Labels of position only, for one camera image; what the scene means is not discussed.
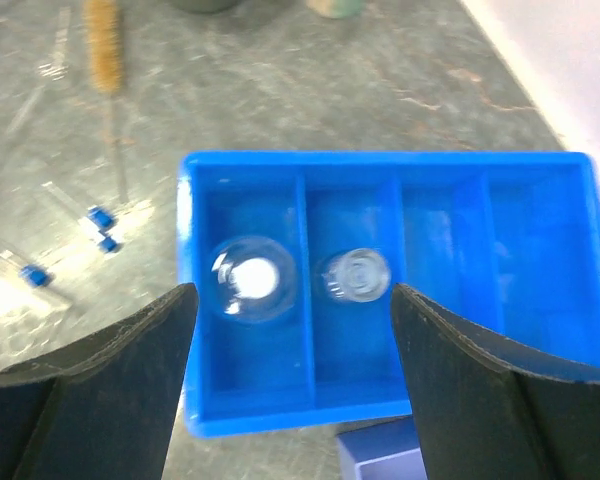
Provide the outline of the round glass flask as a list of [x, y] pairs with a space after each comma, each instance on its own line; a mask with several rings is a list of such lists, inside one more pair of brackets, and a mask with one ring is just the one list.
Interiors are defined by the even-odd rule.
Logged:
[[276, 240], [238, 236], [213, 252], [206, 274], [213, 311], [246, 324], [289, 314], [298, 295], [298, 273], [291, 252]]

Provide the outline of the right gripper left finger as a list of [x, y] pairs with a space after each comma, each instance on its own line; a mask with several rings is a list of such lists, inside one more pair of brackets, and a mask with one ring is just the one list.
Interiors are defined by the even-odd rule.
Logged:
[[159, 479], [198, 294], [146, 307], [0, 372], [0, 479]]

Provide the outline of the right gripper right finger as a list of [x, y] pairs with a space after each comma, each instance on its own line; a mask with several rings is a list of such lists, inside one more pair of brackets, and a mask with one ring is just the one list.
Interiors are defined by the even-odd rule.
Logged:
[[430, 479], [600, 479], [600, 368], [469, 321], [406, 284], [390, 313]]

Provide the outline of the small glass stoppered bottle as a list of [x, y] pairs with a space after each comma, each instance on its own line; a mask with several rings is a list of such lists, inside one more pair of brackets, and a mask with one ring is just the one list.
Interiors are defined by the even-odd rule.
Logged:
[[384, 295], [391, 280], [387, 260], [370, 248], [334, 255], [324, 262], [318, 273], [324, 293], [337, 302], [374, 302]]

